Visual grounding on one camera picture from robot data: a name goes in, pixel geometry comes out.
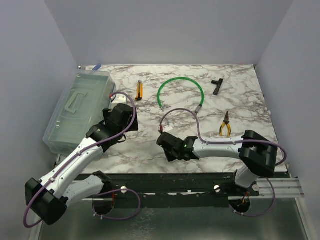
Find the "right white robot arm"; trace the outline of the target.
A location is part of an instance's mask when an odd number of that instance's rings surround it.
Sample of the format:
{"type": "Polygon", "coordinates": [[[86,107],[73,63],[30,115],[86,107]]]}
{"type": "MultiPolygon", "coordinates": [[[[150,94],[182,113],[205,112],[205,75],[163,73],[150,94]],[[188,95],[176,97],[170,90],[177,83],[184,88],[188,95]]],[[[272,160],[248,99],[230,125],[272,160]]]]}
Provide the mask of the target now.
{"type": "Polygon", "coordinates": [[[275,174],[278,147],[258,133],[247,130],[244,135],[218,140],[201,140],[189,136],[182,140],[162,132],[156,144],[164,150],[168,162],[200,160],[204,158],[232,158],[244,166],[235,172],[230,191],[241,196],[258,178],[271,178],[275,174]]]}

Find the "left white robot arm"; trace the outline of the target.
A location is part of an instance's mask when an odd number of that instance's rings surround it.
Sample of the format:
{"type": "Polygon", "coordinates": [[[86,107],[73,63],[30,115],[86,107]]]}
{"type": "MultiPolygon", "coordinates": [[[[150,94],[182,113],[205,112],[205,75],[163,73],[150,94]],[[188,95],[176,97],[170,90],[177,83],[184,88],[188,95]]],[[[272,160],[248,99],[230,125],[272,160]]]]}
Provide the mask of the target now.
{"type": "Polygon", "coordinates": [[[93,173],[88,180],[71,187],[76,177],[94,160],[98,160],[112,146],[118,144],[126,132],[137,131],[137,109],[119,103],[107,110],[104,120],[93,125],[76,149],[55,169],[39,180],[30,178],[25,186],[27,208],[23,216],[25,227],[34,227],[27,223],[28,212],[32,210],[47,225],[56,223],[67,208],[76,201],[91,195],[107,197],[111,185],[106,176],[93,173]]]}

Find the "green cable lock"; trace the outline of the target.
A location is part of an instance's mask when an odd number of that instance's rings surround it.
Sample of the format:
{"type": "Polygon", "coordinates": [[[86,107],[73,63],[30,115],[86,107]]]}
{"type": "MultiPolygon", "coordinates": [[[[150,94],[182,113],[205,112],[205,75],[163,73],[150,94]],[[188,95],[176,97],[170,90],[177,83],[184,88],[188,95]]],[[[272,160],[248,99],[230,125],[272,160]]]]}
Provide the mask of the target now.
{"type": "Polygon", "coordinates": [[[193,80],[193,79],[191,79],[191,78],[182,77],[182,76],[171,78],[171,79],[167,80],[166,82],[164,82],[164,83],[159,87],[159,89],[158,89],[158,91],[157,91],[157,103],[158,103],[158,105],[159,105],[159,108],[161,109],[162,112],[164,112],[164,107],[163,107],[162,102],[161,102],[161,92],[162,92],[163,88],[164,88],[166,85],[168,85],[169,83],[171,83],[171,82],[180,81],[180,80],[191,82],[191,83],[195,84],[195,85],[198,87],[198,89],[200,90],[201,101],[200,101],[199,105],[197,106],[197,108],[196,108],[196,110],[195,110],[195,113],[197,114],[197,113],[202,109],[202,106],[203,106],[203,104],[204,104],[204,102],[205,102],[205,93],[204,93],[202,87],[200,86],[200,84],[199,84],[197,81],[195,81],[195,80],[193,80]]]}

